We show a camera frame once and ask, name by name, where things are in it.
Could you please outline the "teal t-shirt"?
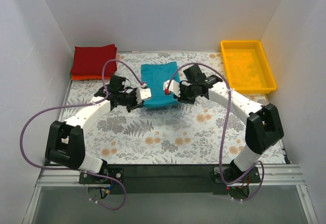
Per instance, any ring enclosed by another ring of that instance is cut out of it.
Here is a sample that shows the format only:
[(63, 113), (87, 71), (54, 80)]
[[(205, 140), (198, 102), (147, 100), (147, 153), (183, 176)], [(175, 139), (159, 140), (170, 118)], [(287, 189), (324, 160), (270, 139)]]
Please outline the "teal t-shirt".
[(167, 64), (142, 64), (141, 77), (151, 90), (151, 99), (144, 102), (146, 108), (160, 108), (177, 104), (173, 95), (165, 95), (164, 83), (171, 78), (178, 69), (176, 62)]

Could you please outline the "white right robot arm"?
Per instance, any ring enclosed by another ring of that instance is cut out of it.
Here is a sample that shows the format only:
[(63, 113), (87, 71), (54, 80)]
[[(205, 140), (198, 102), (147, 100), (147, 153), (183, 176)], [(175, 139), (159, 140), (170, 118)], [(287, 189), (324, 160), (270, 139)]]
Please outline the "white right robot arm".
[(232, 89), (218, 71), (206, 76), (200, 69), (201, 66), (200, 63), (183, 65), (186, 81), (177, 82), (170, 78), (164, 83), (164, 92), (166, 95), (173, 94), (181, 103), (193, 104), (197, 97), (205, 97), (226, 108), (221, 141), (225, 140), (230, 114), (244, 123), (244, 149), (228, 167), (220, 168), (221, 181), (231, 185), (245, 177), (258, 163), (261, 155), (284, 137), (283, 126), (275, 105), (263, 105), (250, 100)]

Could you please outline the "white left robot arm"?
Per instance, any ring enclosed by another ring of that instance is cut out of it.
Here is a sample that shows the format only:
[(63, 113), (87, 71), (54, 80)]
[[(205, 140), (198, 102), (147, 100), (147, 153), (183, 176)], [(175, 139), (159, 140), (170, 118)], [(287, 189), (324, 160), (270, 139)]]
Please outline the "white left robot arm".
[(117, 106), (124, 106), (130, 112), (151, 98), (151, 91), (145, 83), (132, 88), (125, 82), (124, 77), (112, 76), (109, 84), (94, 94), (90, 106), (63, 122), (54, 121), (49, 129), (45, 159), (71, 170), (102, 172), (106, 161), (86, 152), (84, 132)]

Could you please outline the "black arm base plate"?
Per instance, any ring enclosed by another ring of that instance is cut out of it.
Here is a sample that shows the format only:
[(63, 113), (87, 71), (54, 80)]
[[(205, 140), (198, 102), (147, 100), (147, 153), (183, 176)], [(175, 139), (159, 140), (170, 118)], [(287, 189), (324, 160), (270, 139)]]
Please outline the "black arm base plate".
[(212, 193), (227, 195), (213, 164), (110, 164), (106, 176), (121, 182), (127, 193)]

